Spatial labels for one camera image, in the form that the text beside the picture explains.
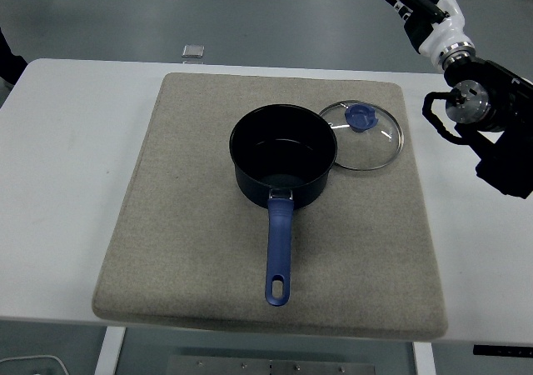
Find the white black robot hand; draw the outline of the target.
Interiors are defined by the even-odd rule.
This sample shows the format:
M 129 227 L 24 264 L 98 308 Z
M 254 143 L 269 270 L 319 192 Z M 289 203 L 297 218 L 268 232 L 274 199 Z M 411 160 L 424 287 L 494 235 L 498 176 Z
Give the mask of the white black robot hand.
M 452 54 L 475 53 L 474 43 L 464 33 L 466 20 L 456 0 L 385 0 L 404 22 L 404 31 L 420 55 L 436 68 Z

